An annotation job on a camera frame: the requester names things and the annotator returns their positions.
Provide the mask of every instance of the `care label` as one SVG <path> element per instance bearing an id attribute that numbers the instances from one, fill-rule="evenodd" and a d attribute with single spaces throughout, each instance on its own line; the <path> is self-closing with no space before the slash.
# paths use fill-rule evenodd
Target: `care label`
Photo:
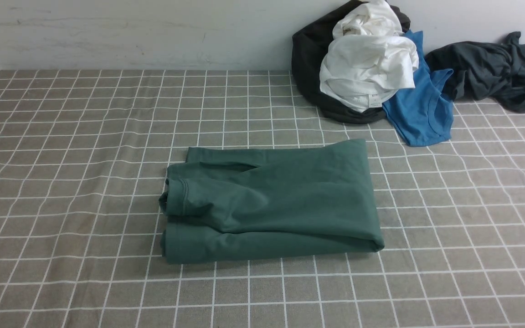
<path id="1" fill-rule="evenodd" d="M 368 95 L 368 108 L 382 107 L 382 98 L 377 93 Z"/>

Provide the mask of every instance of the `crumpled clothing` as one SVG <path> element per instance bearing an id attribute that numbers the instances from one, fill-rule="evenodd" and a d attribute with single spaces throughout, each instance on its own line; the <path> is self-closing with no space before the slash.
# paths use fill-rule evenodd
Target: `crumpled clothing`
<path id="1" fill-rule="evenodd" d="M 319 89 L 363 112 L 378 108 L 398 89 L 414 87 L 417 46 L 400 37 L 402 26 L 384 0 L 361 4 L 339 21 L 321 63 Z"/>
<path id="2" fill-rule="evenodd" d="M 347 35 L 329 45 L 320 89 L 352 109 L 366 110 L 381 106 L 398 89 L 413 88 L 417 68 L 417 47 L 410 39 Z"/>
<path id="3" fill-rule="evenodd" d="M 334 39 L 344 35 L 399 36 L 402 26 L 384 1 L 367 2 L 352 10 L 333 30 Z"/>
<path id="4" fill-rule="evenodd" d="M 525 113 L 525 44 L 512 32 L 500 44 L 459 42 L 433 50 L 431 70 L 454 70 L 443 93 L 450 99 L 493 97 L 505 109 Z"/>

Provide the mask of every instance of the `green folded pants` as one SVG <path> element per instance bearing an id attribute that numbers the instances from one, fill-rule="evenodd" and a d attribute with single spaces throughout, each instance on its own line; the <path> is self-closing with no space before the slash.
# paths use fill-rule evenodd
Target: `green folded pants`
<path id="1" fill-rule="evenodd" d="M 160 206 L 169 263 L 384 248 L 363 139 L 322 148 L 190 148 Z"/>

